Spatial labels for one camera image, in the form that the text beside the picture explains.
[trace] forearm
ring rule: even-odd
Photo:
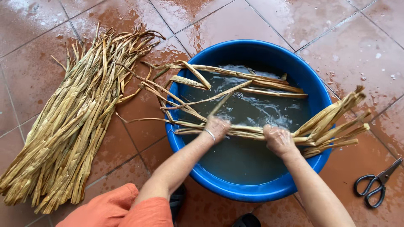
[[[284,163],[314,226],[355,226],[345,207],[303,156],[290,152]]]
[[[170,195],[181,185],[198,160],[213,146],[214,141],[207,132],[202,132],[196,139],[163,162],[143,185],[134,205],[152,197]]]

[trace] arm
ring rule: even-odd
[[[313,225],[354,227],[345,207],[300,154],[290,132],[266,125],[264,135],[267,147],[283,160],[292,175]]]
[[[211,117],[205,128],[213,133],[216,143],[218,143],[230,128],[230,123]],[[164,197],[170,200],[171,194],[182,184],[196,162],[213,145],[213,138],[208,132],[203,131],[199,134],[196,139],[173,154],[156,169],[151,178],[143,185],[132,207],[153,197]]]

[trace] scissor blade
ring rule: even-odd
[[[377,176],[383,185],[389,180],[391,174],[397,169],[397,167],[400,165],[402,161],[403,161],[402,158],[397,159],[389,168],[387,168],[385,171],[381,172]]]

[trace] scissors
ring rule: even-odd
[[[384,195],[386,193],[386,187],[384,185],[389,180],[391,174],[396,170],[396,168],[400,165],[400,163],[402,161],[403,161],[402,158],[397,159],[389,168],[387,168],[385,171],[379,173],[379,175],[377,175],[377,176],[375,176],[373,174],[370,174],[370,175],[365,175],[363,177],[360,177],[358,180],[356,180],[355,184],[353,185],[353,188],[354,188],[354,191],[355,191],[356,195],[364,196],[364,195],[367,194],[365,196],[365,203],[370,208],[376,208],[376,207],[380,206],[380,204],[383,202]],[[365,180],[365,179],[370,180],[368,186],[366,187],[366,189],[363,192],[358,192],[358,183],[360,181],[362,181],[362,180]],[[380,185],[376,189],[369,192],[370,188],[372,187],[372,185],[373,185],[373,183],[375,181],[378,181],[380,183]],[[374,205],[370,204],[369,203],[369,198],[372,195],[378,193],[379,191],[381,192],[381,194],[380,194],[380,198],[377,201],[377,203],[374,204]]]

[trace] hand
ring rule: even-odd
[[[209,117],[205,129],[209,130],[209,132],[215,136],[216,143],[218,143],[225,138],[230,126],[231,123],[228,120],[223,120],[217,117]],[[208,134],[209,137],[212,137],[207,131],[203,131],[203,133]]]
[[[275,153],[282,160],[289,154],[301,155],[293,142],[292,135],[289,130],[281,129],[265,125],[263,128],[265,139],[267,140],[267,148]]]

